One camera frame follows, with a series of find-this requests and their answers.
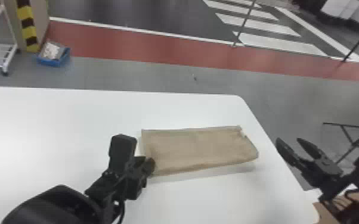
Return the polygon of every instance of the yellow and black striped post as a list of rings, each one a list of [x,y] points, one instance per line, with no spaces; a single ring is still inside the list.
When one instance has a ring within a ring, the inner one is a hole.
[[[17,15],[22,25],[22,37],[26,41],[26,50],[29,52],[39,51],[39,42],[36,36],[35,21],[33,20],[30,0],[17,0]]]

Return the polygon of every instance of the red floor border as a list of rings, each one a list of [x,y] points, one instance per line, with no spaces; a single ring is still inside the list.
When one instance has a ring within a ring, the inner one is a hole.
[[[51,21],[49,39],[76,57],[106,58],[359,81],[359,63],[269,49]]]

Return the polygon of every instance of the beige towel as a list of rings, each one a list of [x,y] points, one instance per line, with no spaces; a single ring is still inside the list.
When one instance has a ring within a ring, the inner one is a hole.
[[[258,151],[240,126],[142,130],[145,156],[156,161],[155,175],[170,175],[244,163]]]

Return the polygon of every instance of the blue tray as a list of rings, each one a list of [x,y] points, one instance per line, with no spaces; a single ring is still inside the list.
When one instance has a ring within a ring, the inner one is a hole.
[[[63,55],[59,60],[50,60],[46,58],[41,58],[39,57],[39,54],[36,56],[36,60],[38,61],[39,64],[44,64],[46,66],[60,67],[68,60],[68,58],[70,58],[70,51],[71,51],[70,48],[66,48],[66,50],[64,51]]]

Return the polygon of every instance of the white table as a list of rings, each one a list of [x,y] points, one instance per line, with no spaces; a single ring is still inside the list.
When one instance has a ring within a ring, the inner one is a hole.
[[[318,214],[245,102],[230,95],[0,88],[0,221],[60,183],[83,192],[112,135],[240,125],[253,162],[152,178],[124,223],[313,224]]]

